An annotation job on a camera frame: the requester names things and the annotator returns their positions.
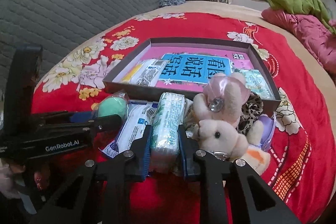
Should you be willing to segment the purple satin scrunchie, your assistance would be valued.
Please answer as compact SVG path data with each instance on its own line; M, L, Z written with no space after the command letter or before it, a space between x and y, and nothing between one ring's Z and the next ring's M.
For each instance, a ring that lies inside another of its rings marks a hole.
M271 141L274 135L275 127L276 127L275 113L273 114L271 118L266 114L262 114L259 117L259 121L261 121L264 126L264 130L261 136L259 147L263 151L267 152L270 150Z

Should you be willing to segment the pink plush bunny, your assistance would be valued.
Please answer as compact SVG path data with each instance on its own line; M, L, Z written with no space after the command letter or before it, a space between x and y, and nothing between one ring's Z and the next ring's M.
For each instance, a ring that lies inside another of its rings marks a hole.
M245 154L248 141L245 135L238 133L237 127L249 94L241 73L234 72L229 76L217 73L209 79L203 92L193 99L197 120L193 138L200 149L222 152L231 160Z

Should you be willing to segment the leopard print scrunchie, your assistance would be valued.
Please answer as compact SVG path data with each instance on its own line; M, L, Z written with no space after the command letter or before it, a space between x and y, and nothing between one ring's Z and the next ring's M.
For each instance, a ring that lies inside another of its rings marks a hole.
M238 133L247 135L252 125L263 113L263 109L264 104L260 96L251 92L247 102L241 107L240 121L236 128Z

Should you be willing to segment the blue white wipes pack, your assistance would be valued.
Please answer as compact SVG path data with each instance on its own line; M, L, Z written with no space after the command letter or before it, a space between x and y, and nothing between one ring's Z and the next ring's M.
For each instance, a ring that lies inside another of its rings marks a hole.
M157 110L158 102L131 100L127 118L117 136L105 148L100 150L107 157L130 150L133 141L143 137L145 128L151 124L152 116Z

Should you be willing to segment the green makeup sponge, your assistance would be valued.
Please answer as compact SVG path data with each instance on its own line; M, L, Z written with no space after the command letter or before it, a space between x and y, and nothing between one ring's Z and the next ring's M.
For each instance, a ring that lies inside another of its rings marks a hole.
M92 111L93 118L107 117L118 115L122 120L127 118L129 109L129 96L126 92L120 91L111 94L97 106L94 107Z

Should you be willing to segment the green white tissue pack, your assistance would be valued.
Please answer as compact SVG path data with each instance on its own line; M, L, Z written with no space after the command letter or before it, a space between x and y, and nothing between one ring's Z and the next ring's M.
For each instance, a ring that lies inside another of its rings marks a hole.
M245 86L253 93L256 93L264 100L274 99L273 92L264 79L263 75L257 69L240 69L239 72L244 75Z

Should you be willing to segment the yellow white tissue pack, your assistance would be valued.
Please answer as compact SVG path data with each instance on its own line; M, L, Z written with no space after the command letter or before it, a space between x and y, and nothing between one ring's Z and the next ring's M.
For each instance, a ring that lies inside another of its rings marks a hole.
M121 83L155 87L163 69L169 63L163 59L147 59L138 62L122 79Z

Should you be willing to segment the red floral blanket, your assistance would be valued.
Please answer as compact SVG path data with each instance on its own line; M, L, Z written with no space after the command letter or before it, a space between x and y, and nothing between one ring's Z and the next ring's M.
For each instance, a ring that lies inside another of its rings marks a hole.
M335 183L335 85L323 69L309 73L293 41L259 18L142 14L64 56L35 89L32 111L96 110L111 86L170 114L180 106L188 133L228 129L224 152L312 223Z

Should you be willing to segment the grey quilted headboard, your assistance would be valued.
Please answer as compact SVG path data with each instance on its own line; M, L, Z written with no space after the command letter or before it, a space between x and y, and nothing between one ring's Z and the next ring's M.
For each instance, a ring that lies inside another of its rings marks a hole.
M43 47L41 74L86 40L133 16L155 10L161 0L1 0L1 88L15 50Z

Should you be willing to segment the pink blue children's book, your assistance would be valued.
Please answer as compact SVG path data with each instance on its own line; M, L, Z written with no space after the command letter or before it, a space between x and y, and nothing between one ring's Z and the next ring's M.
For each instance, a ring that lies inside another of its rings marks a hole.
M195 92L201 92L216 73L254 68L248 54L242 50L150 46L140 60L147 59L169 61L155 85L157 88Z

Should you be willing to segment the dark cardboard box tray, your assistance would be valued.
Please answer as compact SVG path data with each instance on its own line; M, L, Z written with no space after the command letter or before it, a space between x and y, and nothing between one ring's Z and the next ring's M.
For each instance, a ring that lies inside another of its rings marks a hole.
M153 87L123 83L122 79L140 61L167 60ZM266 65L250 43L209 38L150 38L135 47L103 79L108 93L126 91L132 99L158 101L163 92L184 94L192 100L216 73L229 75L235 69L256 69L260 83L270 91L263 100L264 113L271 116L280 105L280 95Z

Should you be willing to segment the pink quilted comforter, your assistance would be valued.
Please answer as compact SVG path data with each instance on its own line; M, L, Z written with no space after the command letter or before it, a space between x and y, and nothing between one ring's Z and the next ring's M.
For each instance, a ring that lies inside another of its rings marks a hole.
M261 15L268 23L293 34L335 80L335 35L318 18L270 8L263 10Z

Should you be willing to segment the blue patterned cloth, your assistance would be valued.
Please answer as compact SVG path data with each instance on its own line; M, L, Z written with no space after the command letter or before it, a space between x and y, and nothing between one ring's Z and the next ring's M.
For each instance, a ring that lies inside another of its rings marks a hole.
M178 6L186 3L186 0L161 0L159 2L159 7L171 7L171 6Z

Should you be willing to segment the green blanket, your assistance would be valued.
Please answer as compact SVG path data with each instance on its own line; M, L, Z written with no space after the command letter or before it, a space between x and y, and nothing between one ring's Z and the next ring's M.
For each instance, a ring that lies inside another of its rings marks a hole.
M283 10L288 14L313 15L331 32L335 27L329 24L331 16L321 0L267 0L273 10Z

